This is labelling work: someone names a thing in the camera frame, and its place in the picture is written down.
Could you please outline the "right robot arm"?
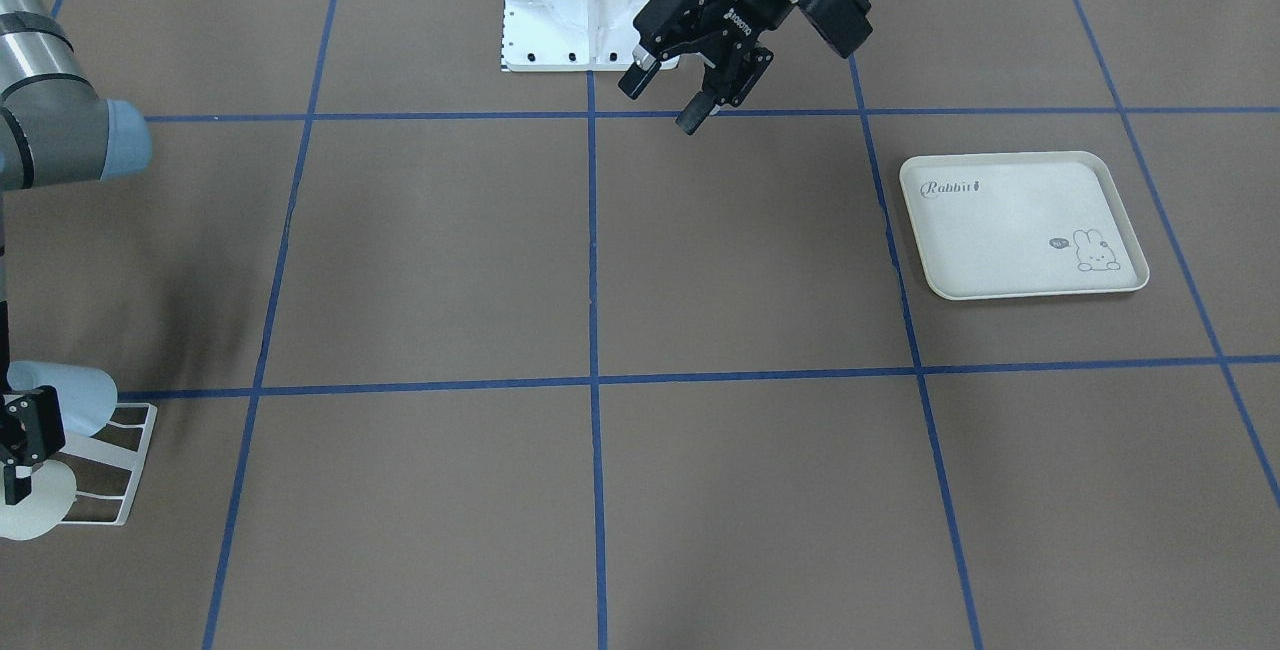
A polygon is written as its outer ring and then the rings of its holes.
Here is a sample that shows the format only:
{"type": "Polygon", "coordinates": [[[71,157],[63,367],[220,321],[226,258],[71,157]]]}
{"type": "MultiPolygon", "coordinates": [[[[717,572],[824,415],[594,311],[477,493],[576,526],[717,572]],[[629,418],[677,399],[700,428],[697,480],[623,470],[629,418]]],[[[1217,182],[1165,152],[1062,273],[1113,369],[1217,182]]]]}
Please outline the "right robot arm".
{"type": "MultiPolygon", "coordinates": [[[[142,113],[102,99],[84,75],[63,26],[42,0],[1,0],[3,193],[110,180],[148,168],[154,145],[142,113]]],[[[3,303],[3,502],[32,493],[31,473],[60,450],[65,427],[90,435],[74,413],[101,374],[50,366],[15,369],[9,305],[3,303]]]]}

